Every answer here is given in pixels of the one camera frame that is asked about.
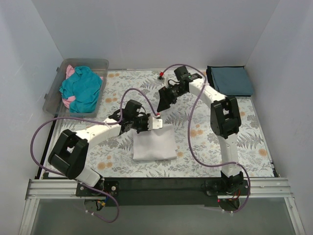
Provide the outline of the white t shirt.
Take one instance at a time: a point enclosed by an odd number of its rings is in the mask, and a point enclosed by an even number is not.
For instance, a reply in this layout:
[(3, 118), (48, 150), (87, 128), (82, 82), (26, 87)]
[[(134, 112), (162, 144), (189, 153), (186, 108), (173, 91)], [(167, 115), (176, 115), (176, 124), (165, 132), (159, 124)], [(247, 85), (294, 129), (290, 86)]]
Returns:
[(133, 160), (161, 161), (177, 157), (174, 126), (165, 124), (162, 128), (140, 132), (133, 130)]

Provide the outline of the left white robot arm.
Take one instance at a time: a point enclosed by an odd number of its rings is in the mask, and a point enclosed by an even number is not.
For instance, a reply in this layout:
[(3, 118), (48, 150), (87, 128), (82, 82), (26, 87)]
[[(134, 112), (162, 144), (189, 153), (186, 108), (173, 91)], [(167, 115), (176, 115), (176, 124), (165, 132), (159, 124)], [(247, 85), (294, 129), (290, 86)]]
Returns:
[(158, 118), (140, 112), (141, 107), (141, 103), (130, 100), (125, 108), (115, 111), (98, 125), (76, 132), (64, 130), (48, 157), (49, 164), (68, 179), (86, 184), (92, 195), (100, 195), (104, 184), (100, 181), (101, 175), (86, 165), (88, 150), (131, 129), (140, 133), (160, 127)]

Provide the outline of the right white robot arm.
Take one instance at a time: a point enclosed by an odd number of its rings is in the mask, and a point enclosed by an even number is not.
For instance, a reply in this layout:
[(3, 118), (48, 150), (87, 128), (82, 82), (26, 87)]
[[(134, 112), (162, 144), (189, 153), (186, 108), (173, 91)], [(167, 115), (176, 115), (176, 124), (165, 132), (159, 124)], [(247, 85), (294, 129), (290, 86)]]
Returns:
[(226, 96), (213, 89), (204, 74), (198, 71), (191, 74), (185, 65), (178, 65), (174, 70), (176, 81), (171, 84), (164, 80), (159, 89), (158, 112), (175, 104), (177, 99), (190, 93), (201, 100), (210, 109), (210, 126), (219, 140), (222, 163), (220, 189), (231, 195), (244, 182), (242, 168), (239, 164), (237, 138), (242, 124), (238, 102), (234, 96)]

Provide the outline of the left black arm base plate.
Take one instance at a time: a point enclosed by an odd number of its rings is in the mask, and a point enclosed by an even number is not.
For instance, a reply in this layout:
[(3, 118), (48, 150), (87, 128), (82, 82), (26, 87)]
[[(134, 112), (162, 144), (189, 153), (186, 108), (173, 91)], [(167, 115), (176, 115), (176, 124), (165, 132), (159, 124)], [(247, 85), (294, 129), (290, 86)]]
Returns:
[[(119, 190), (119, 182), (99, 180), (93, 188), (103, 191), (111, 196), (117, 196)], [(104, 194), (90, 189), (89, 187), (82, 184), (77, 185), (75, 195), (79, 197), (104, 196)]]

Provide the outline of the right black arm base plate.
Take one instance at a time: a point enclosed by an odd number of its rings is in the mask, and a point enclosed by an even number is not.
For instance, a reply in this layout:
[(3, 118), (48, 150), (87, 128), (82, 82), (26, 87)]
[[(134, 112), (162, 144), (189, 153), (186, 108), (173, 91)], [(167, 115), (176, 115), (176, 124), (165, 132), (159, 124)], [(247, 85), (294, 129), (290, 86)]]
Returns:
[(201, 185), (201, 190), (208, 196), (226, 196), (234, 199), (239, 196), (246, 196), (249, 185), (247, 180), (234, 181), (230, 179), (208, 178)]

